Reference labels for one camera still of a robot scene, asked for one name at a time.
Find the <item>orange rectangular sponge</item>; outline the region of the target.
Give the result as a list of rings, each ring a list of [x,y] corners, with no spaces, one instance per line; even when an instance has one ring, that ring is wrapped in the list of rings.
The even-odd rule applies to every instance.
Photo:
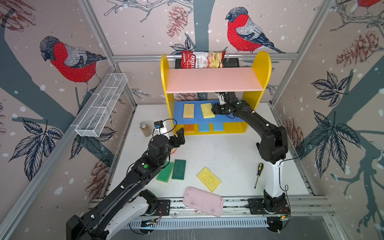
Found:
[[[185,133],[193,133],[195,131],[195,125],[193,124],[184,125],[184,130],[185,130]]]

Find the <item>blue cellulose sponge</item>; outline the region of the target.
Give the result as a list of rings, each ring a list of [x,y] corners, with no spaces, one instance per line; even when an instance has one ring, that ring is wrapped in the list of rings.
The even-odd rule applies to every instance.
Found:
[[[210,132],[210,124],[209,123],[201,123],[201,124],[199,124],[199,132],[200,133],[208,133],[208,132]]]
[[[223,132],[225,130],[223,123],[213,123],[214,132]]]

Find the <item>beige orange-backed sponge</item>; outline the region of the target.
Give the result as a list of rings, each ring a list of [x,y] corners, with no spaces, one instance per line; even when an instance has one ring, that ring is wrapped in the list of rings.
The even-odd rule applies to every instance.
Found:
[[[193,119],[195,116],[195,104],[184,104],[183,118]]]

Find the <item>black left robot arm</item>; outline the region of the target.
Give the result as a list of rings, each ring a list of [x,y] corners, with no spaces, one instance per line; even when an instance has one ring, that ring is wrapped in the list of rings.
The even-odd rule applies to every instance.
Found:
[[[171,151],[185,144],[184,129],[167,137],[156,135],[149,148],[133,164],[121,183],[82,217],[66,223],[68,240],[110,240],[123,227],[156,210],[157,197],[144,187],[155,178],[170,158]]]

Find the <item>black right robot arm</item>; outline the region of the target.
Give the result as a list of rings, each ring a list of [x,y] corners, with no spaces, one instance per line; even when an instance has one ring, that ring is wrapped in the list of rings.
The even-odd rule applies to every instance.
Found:
[[[234,92],[216,93],[219,103],[214,104],[214,115],[233,115],[245,121],[261,137],[257,148],[261,158],[268,164],[266,171],[266,187],[264,190],[264,208],[274,213],[285,206],[286,190],[282,187],[282,170],[288,153],[287,130],[268,122],[244,100],[238,100]]]

